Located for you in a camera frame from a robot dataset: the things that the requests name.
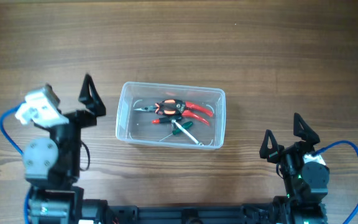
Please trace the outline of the black red handled screwdriver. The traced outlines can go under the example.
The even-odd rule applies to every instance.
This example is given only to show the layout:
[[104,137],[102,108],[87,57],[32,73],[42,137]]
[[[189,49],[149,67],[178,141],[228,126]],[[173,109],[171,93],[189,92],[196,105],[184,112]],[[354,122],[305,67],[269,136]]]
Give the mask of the black red handled screwdriver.
[[153,124],[162,124],[162,123],[171,123],[172,120],[181,120],[182,116],[175,115],[175,116],[165,116],[163,118],[155,119],[152,121]]

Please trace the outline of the orange black needle-nose pliers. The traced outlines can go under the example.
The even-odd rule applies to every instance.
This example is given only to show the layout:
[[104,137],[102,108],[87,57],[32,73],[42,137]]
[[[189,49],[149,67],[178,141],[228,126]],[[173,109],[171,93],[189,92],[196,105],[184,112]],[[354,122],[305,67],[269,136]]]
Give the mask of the orange black needle-nose pliers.
[[168,99],[154,105],[136,108],[135,111],[153,112],[164,116],[181,115],[185,110],[185,102],[182,100]]

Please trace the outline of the silver combination wrench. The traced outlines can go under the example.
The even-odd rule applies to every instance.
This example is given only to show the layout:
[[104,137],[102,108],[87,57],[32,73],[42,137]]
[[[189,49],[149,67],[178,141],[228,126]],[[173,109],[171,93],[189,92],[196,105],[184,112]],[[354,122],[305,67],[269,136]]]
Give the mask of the silver combination wrench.
[[196,145],[203,146],[204,144],[197,140],[191,133],[189,133],[181,124],[179,124],[176,120],[172,120],[172,123],[177,126],[177,128],[186,134]]

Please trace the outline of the clear plastic container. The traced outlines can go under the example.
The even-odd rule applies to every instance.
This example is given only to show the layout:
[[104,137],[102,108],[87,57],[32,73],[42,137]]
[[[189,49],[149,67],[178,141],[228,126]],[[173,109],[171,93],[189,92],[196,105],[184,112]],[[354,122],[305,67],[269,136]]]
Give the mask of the clear plastic container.
[[116,137],[131,144],[215,150],[224,144],[222,89],[127,82],[116,117]]

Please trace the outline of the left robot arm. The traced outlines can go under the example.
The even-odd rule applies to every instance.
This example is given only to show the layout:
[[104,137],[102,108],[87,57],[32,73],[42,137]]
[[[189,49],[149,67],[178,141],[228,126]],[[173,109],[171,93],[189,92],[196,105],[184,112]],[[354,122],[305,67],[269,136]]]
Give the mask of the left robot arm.
[[23,153],[25,179],[30,189],[25,198],[26,223],[78,223],[82,218],[83,192],[74,184],[80,177],[81,131],[97,124],[106,107],[86,74],[78,101],[82,110],[62,113],[59,98],[50,85],[29,92],[16,117],[23,124],[49,133],[30,142]]

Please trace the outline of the red handled snips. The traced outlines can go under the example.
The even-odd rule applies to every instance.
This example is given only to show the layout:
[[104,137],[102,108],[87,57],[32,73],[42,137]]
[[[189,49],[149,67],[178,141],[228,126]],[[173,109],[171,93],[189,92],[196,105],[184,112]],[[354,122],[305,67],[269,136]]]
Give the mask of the red handled snips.
[[203,124],[209,126],[209,121],[207,119],[203,118],[202,116],[200,116],[199,114],[194,113],[194,111],[198,111],[200,113],[204,113],[204,114],[208,115],[209,117],[213,117],[213,112],[211,110],[204,108],[200,105],[194,104],[192,102],[189,102],[189,101],[184,101],[184,102],[185,102],[186,107],[180,116],[186,117],[186,118],[193,118],[193,119],[200,121]]

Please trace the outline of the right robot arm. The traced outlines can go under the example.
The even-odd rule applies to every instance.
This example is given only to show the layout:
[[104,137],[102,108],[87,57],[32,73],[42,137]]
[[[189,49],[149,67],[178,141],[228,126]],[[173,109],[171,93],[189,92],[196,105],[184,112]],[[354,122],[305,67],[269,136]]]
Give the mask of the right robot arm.
[[284,181],[285,196],[276,196],[269,205],[270,223],[325,223],[321,203],[328,194],[329,168],[317,159],[306,159],[315,152],[319,136],[300,114],[293,117],[293,134],[301,138],[293,145],[280,145],[271,130],[266,130],[259,155],[276,165]]

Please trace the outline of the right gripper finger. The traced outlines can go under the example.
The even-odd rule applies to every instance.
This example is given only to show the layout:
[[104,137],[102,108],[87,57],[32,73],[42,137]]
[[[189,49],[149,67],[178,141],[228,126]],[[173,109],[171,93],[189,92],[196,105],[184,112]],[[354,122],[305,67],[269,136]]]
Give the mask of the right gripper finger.
[[277,164],[280,161],[284,146],[279,145],[269,129],[266,130],[264,140],[260,147],[259,155],[261,159],[266,159],[267,162]]
[[318,134],[308,126],[299,113],[294,113],[293,134],[309,144],[320,143]]

